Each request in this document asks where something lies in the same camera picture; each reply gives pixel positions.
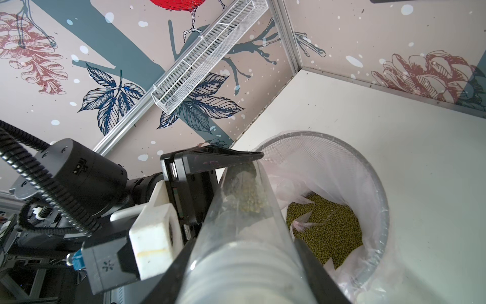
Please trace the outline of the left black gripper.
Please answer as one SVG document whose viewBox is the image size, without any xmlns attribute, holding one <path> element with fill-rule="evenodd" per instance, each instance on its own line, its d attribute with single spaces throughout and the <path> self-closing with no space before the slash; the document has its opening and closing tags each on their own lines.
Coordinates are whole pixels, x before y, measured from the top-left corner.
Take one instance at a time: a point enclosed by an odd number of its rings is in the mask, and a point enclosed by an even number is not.
<svg viewBox="0 0 486 304">
<path fill-rule="evenodd" d="M 195 238 L 202 228 L 218 185 L 216 169 L 251 163 L 263 157 L 263 152 L 207 145 L 165 153 L 159 158 L 184 243 Z"/>
</svg>

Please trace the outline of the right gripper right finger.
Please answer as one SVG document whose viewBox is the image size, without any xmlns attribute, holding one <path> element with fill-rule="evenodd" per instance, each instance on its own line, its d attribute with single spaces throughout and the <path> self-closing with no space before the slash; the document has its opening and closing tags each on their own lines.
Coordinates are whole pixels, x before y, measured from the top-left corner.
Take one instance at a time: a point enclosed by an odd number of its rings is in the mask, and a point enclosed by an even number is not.
<svg viewBox="0 0 486 304">
<path fill-rule="evenodd" d="M 351 304 L 302 239 L 294 241 L 317 303 Z"/>
</svg>

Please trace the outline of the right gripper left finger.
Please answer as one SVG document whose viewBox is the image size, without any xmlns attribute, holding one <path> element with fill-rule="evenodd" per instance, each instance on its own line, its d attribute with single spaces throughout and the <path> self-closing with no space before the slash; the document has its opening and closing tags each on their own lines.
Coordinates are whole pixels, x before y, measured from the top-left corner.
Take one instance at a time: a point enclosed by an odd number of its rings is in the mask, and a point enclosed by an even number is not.
<svg viewBox="0 0 486 304">
<path fill-rule="evenodd" d="M 189 258 L 196 244 L 196 239 L 191 239 L 183 247 L 174 262 L 169 266 L 162 278 L 153 290 L 142 301 L 142 304 L 174 304 L 180 293 L 184 274 L 189 263 Z"/>
</svg>

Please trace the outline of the tall clear bean jar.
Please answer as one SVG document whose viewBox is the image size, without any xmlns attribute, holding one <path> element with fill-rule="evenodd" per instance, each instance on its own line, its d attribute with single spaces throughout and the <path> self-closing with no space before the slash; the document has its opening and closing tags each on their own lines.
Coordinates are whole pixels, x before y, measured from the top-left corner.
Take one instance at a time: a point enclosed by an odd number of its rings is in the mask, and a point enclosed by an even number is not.
<svg viewBox="0 0 486 304">
<path fill-rule="evenodd" d="M 225 170 L 178 303 L 315 303 L 263 165 Z"/>
</svg>

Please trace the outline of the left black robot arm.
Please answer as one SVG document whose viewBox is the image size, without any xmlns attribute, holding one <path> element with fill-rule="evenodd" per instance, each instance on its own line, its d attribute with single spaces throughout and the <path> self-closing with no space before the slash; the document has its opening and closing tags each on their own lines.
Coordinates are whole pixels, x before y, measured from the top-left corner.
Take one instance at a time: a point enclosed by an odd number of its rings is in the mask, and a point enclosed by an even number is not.
<svg viewBox="0 0 486 304">
<path fill-rule="evenodd" d="M 207 144 L 163 155 L 162 171 L 128 179 L 126 170 L 84 145 L 47 142 L 1 123 L 1 158 L 19 174 L 22 230 L 83 234 L 67 264 L 97 295 L 154 277 L 144 303 L 175 303 L 184 269 L 218 187 L 216 171 L 263 158 Z"/>
</svg>

